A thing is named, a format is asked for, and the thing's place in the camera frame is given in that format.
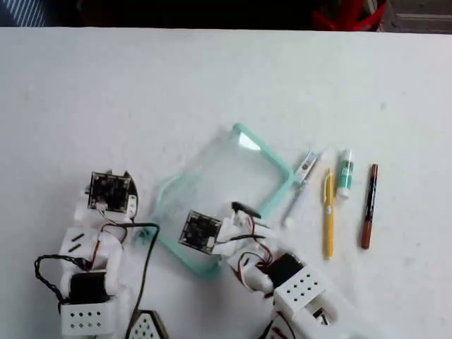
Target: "brown marker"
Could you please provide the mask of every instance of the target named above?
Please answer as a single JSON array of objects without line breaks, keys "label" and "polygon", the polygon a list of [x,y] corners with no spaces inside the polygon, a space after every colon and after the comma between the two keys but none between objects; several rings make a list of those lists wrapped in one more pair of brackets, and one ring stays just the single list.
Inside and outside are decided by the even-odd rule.
[{"label": "brown marker", "polygon": [[376,191],[376,177],[379,171],[379,166],[373,164],[370,170],[369,191],[367,192],[366,216],[364,217],[364,224],[362,226],[361,247],[369,249],[370,234],[372,231],[372,218],[374,217],[375,191]]}]

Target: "green and white tube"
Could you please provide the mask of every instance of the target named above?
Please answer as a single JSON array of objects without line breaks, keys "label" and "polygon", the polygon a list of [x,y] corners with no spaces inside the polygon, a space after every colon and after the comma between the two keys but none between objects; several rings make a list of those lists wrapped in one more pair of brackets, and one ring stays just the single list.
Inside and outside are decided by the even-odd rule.
[{"label": "green and white tube", "polygon": [[348,199],[352,187],[353,154],[352,150],[344,150],[340,159],[340,171],[338,177],[337,195]]}]

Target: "transparent plastic sheet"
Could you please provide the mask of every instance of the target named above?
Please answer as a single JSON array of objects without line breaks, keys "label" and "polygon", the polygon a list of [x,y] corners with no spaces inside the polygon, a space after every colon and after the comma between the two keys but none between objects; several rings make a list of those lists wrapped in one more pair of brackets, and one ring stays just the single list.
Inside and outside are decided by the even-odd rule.
[{"label": "transparent plastic sheet", "polygon": [[244,125],[215,139],[182,174],[161,188],[150,221],[159,240],[200,278],[213,278],[219,256],[179,244],[190,210],[222,220],[232,201],[257,209],[263,218],[297,180],[293,171]]}]

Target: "yellow pen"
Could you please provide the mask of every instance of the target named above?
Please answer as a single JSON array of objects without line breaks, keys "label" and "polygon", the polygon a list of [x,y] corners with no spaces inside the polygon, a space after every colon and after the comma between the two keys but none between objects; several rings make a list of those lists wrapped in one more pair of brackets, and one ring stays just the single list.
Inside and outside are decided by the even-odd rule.
[{"label": "yellow pen", "polygon": [[327,259],[333,256],[333,196],[334,196],[334,178],[333,171],[328,169],[323,186],[323,204],[325,207],[325,257]]}]

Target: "white table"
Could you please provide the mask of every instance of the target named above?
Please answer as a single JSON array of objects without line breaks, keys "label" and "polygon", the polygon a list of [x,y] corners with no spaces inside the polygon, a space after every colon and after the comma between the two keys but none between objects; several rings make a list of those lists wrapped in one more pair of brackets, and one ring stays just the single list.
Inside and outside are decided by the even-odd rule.
[{"label": "white table", "polygon": [[[130,171],[145,215],[158,185],[236,121],[291,165],[309,145],[327,151],[291,243],[405,338],[452,336],[451,37],[2,28],[0,47],[3,338],[58,337],[57,302],[32,263],[58,251],[91,170]],[[357,155],[352,193],[335,209],[335,256],[324,263],[321,179],[346,147]],[[379,183],[363,252],[372,162]],[[171,338],[255,338],[270,311],[228,270],[200,282],[161,248],[142,305]]]}]

